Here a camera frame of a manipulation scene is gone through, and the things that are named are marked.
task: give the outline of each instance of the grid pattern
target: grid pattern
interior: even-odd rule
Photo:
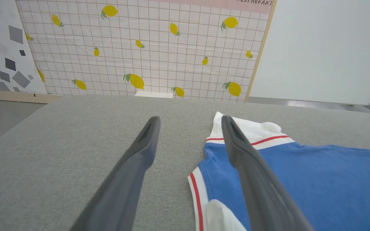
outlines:
[[[142,77],[144,91],[171,92],[182,88],[184,98],[244,101],[268,14],[154,2],[147,0],[17,0],[30,47],[49,94],[134,95],[123,80],[128,73]],[[101,19],[106,5],[118,10]],[[55,14],[63,27],[53,24]],[[222,31],[228,17],[238,25]],[[182,33],[175,36],[170,23]],[[138,48],[135,41],[145,46]],[[100,51],[94,56],[94,47]],[[246,51],[253,57],[248,58]],[[202,65],[204,57],[208,64]],[[72,84],[82,80],[86,90]],[[239,97],[222,88],[241,86]]]

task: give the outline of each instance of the gray fabric surface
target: gray fabric surface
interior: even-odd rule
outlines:
[[[187,176],[204,158],[216,111],[274,122],[303,145],[370,149],[365,113],[166,98],[61,98],[0,137],[0,230],[71,227],[151,116],[160,116],[162,126],[134,229],[194,230]]]

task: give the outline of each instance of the pink strip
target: pink strip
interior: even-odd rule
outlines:
[[[255,13],[270,13],[273,0],[163,0],[159,2],[209,6]]]

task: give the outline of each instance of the white board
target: white board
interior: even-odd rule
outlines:
[[[370,103],[370,1],[278,0],[251,97]]]

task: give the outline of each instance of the blue garment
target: blue garment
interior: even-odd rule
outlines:
[[[250,230],[238,171],[224,144],[206,143],[198,164],[208,200],[224,203]],[[313,228],[370,230],[370,150],[286,143],[258,150]]]

